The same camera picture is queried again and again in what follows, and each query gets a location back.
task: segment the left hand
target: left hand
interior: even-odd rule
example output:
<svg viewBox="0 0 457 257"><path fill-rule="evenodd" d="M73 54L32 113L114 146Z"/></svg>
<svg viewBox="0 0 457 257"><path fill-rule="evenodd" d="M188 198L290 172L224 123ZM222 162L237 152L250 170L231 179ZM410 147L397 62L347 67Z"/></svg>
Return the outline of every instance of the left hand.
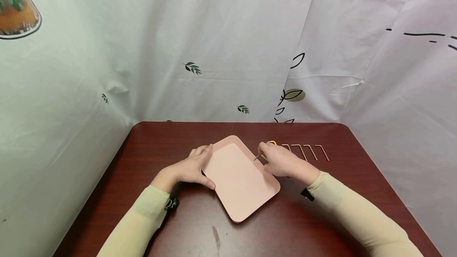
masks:
<svg viewBox="0 0 457 257"><path fill-rule="evenodd" d="M177 182L196 182L214 190L214 182L202 174L202 167L209 161L212 149L213 144L193 149L185 160L162 169L151 185L167 193L171 193Z"/></svg>

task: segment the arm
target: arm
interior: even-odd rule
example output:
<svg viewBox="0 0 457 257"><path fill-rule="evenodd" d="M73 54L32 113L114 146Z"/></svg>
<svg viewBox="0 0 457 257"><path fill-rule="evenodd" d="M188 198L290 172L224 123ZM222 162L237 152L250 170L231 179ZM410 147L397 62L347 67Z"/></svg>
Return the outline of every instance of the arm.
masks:
<svg viewBox="0 0 457 257"><path fill-rule="evenodd" d="M372 257L422 256L398 224L328 173L271 143L262 142L259 152L268 158L267 172L303 182L315 202L333 214Z"/></svg>
<svg viewBox="0 0 457 257"><path fill-rule="evenodd" d="M406 232L375 205L321 172L308 187L315 201L331 212L372 257L421 257Z"/></svg>
<svg viewBox="0 0 457 257"><path fill-rule="evenodd" d="M193 149L186 160L162 169L111 232L97 257L142 257L165 218L165 205L177 182L197 182L214 190L214 182L202 175L212 147Z"/></svg>

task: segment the hand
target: hand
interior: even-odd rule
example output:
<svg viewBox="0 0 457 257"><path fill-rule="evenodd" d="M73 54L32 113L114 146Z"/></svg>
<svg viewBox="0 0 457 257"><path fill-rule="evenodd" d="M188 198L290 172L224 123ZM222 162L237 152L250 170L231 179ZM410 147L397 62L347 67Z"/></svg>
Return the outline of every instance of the hand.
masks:
<svg viewBox="0 0 457 257"><path fill-rule="evenodd" d="M258 151L268 159L268 163L264 166L265 171L275 176L291 176L309 186L321 174L321 171L312 164L298 158L282 146L261 142Z"/></svg>
<svg viewBox="0 0 457 257"><path fill-rule="evenodd" d="M151 185L167 193L177 182L196 182L214 190L214 182L202 174L202 167L209 161L212 149L213 144L193 149L187 159L162 169Z"/></svg>

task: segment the wrist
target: wrist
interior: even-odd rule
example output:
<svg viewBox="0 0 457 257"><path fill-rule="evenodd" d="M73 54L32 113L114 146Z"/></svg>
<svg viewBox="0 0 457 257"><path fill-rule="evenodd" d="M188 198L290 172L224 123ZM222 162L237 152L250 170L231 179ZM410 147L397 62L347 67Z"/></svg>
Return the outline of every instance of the wrist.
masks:
<svg viewBox="0 0 457 257"><path fill-rule="evenodd" d="M160 172L152 180L151 186L170 194L178 181L179 179L177 174L171 166L168 166L160 170Z"/></svg>
<svg viewBox="0 0 457 257"><path fill-rule="evenodd" d="M319 169L307 161L300 159L300 162L295 164L294 173L291 177L299 180L308 187L316 181L320 174L321 171Z"/></svg>

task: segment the white backdrop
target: white backdrop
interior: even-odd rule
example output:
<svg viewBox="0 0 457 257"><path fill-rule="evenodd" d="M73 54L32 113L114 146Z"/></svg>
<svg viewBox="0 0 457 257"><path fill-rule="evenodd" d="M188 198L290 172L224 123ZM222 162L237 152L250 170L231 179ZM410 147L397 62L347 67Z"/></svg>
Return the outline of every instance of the white backdrop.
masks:
<svg viewBox="0 0 457 257"><path fill-rule="evenodd" d="M165 120L342 122L457 251L456 0L32 1L30 35L0 32L1 256L51 255L132 125Z"/></svg>

